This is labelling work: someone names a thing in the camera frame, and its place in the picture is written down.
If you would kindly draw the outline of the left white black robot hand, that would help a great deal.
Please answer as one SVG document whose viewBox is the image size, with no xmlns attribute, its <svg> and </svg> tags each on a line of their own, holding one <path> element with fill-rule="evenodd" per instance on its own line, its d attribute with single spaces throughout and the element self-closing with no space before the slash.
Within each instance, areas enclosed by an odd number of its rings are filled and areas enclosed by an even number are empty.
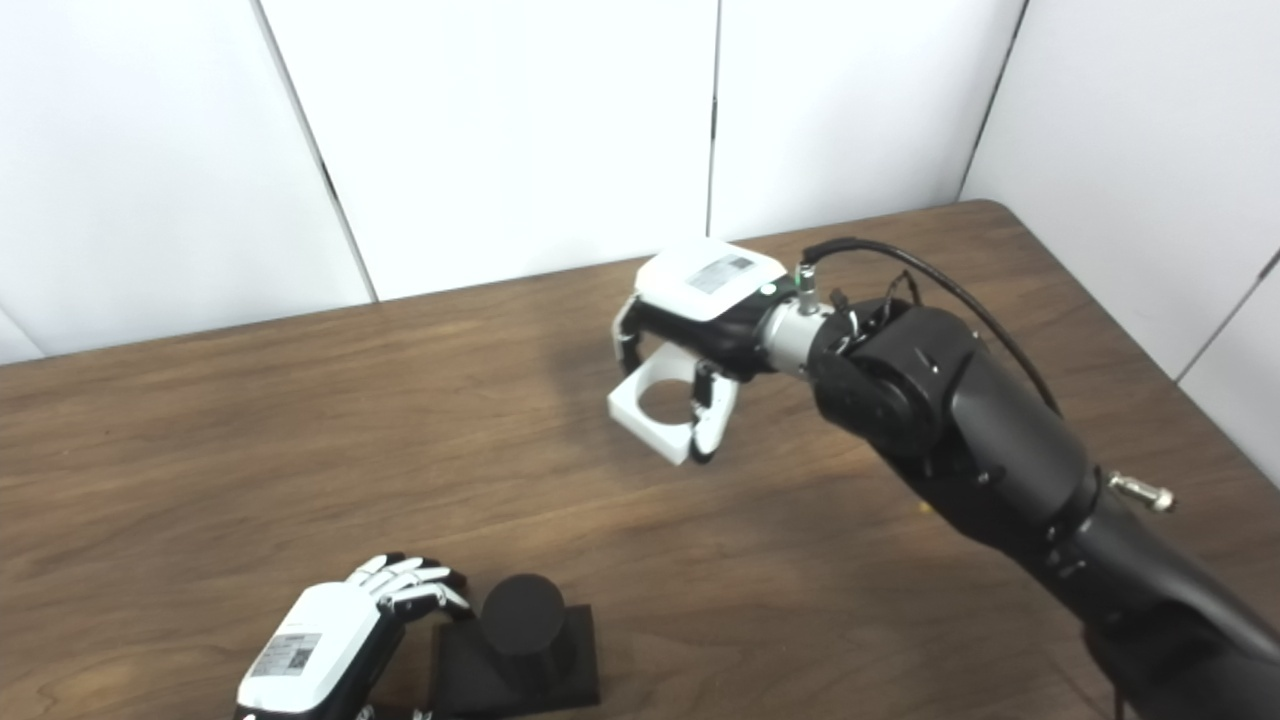
<svg viewBox="0 0 1280 720">
<path fill-rule="evenodd" d="M 236 719 L 376 719 L 372 689 L 408 624 L 475 616 L 467 577 L 403 552 L 371 556 L 343 580 L 301 592 L 239 680 Z"/>
</svg>

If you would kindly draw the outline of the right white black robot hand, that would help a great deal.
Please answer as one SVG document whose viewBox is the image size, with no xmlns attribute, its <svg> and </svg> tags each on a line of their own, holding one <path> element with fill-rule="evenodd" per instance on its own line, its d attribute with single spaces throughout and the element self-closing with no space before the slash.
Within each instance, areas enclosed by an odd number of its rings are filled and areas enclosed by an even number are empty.
<svg viewBox="0 0 1280 720">
<path fill-rule="evenodd" d="M 765 329 L 796 292 L 783 264 L 735 243 L 686 241 L 648 259 L 612 322 L 623 379 L 607 397 L 611 419 L 673 465 L 708 464 L 740 387 L 777 373 Z M 641 410 L 640 398 L 662 382 L 690 388 L 686 421 Z"/>
</svg>

